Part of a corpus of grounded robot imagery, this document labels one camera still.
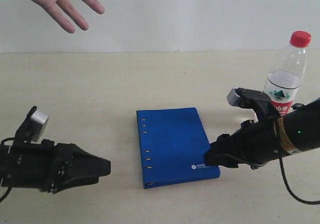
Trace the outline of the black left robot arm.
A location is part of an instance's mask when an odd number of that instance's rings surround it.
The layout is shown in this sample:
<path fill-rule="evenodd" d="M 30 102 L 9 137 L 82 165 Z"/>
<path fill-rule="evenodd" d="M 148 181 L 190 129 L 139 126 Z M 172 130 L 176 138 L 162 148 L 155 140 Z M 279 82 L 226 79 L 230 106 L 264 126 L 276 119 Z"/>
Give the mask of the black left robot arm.
<path fill-rule="evenodd" d="M 73 143 L 44 139 L 0 147 L 0 179 L 11 188 L 58 193 L 94 185 L 111 174 L 111 161 L 90 154 Z"/>

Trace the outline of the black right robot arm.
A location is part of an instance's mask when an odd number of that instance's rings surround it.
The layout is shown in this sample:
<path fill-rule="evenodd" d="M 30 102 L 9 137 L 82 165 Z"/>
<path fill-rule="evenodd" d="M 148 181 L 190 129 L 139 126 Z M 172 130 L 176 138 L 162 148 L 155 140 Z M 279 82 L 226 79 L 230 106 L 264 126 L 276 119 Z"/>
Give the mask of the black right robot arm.
<path fill-rule="evenodd" d="M 279 157 L 288 157 L 320 146 L 320 102 L 313 101 L 281 117 L 247 120 L 233 134 L 221 134 L 203 155 L 207 166 L 253 170 Z"/>

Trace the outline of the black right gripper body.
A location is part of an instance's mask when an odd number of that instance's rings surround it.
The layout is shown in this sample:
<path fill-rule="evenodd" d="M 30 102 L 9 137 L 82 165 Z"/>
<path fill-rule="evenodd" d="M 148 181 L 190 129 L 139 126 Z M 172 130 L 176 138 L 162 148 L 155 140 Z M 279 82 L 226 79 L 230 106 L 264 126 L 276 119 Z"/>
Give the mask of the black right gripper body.
<path fill-rule="evenodd" d="M 243 127 L 231 135 L 235 156 L 242 164 L 260 168 L 284 155 L 274 120 L 257 122 Z"/>

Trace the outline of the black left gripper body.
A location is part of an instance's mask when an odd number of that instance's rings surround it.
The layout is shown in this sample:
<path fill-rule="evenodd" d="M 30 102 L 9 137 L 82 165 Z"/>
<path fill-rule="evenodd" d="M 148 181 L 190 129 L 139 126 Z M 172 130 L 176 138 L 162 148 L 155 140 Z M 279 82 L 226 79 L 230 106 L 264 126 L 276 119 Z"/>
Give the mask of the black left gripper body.
<path fill-rule="evenodd" d="M 40 182 L 39 191 L 56 194 L 71 189 L 73 183 L 69 171 L 72 166 L 75 145 L 43 139 L 40 146 L 43 147 L 43 152 L 40 154 L 40 166 L 44 170 L 44 177 Z"/>

